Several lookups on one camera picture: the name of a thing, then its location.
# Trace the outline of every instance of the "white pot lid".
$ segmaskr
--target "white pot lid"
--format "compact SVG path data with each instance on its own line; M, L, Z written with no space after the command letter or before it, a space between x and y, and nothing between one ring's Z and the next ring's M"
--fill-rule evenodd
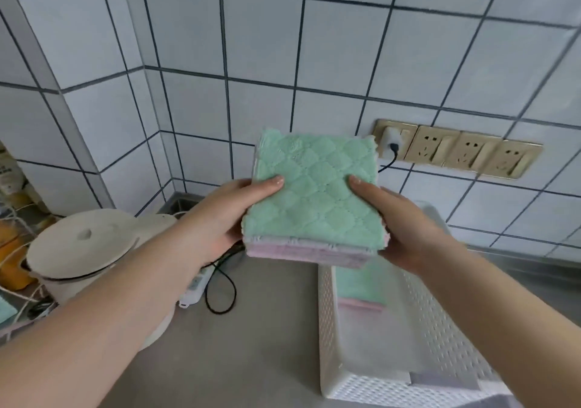
M28 249L33 273L72 279L97 272L131 249L137 219L118 209L96 209L64 218L44 230Z

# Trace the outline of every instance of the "stack of cleaning cloths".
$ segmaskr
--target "stack of cleaning cloths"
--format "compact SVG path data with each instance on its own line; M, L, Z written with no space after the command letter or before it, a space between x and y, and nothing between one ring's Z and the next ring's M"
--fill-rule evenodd
M253 180L285 177L283 188L242 221L250 256L359 267L385 247L380 215L351 192L347 176L377 181L372 137L282 134L266 130Z

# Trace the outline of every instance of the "quilted green cloth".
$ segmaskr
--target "quilted green cloth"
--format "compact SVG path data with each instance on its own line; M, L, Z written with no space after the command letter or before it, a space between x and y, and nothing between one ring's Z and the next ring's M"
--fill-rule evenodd
M248 210L242 221L244 236L308 238L382 249L385 230L381 217L347 186L349 174L376 183L375 147L371 137L265 130L254 163L254 180L280 174L285 185Z

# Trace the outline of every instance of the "wall socket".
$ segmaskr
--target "wall socket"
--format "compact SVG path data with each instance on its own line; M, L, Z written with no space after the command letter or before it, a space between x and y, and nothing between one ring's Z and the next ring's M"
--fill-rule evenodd
M421 125L404 160L441 166L459 135L455 130Z
M504 140L486 163L482 174L503 178L519 178L542 150L543 146L539 144Z
M478 172L501 140L496 136L462 132L447 156L444 166Z
M414 138L418 126L410 123L396 122L395 120L378 119L375 123L375 128L373 129L373 135L375 136L375 143L379 145L381 142L381 137L386 128L393 127L399 130L401 133L403 144L397 153L397 160L403 160L408 148L410 147L411 140ZM380 158L383 157L383 150L378 147L377 153Z

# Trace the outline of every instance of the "person's right hand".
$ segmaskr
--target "person's right hand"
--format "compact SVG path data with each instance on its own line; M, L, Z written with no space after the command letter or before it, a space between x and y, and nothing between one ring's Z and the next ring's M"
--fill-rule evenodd
M402 195L378 188L356 176L349 176L349 185L355 194L383 216L391 238L388 247L379 254L394 265L421 276L422 264L430 249L452 239Z

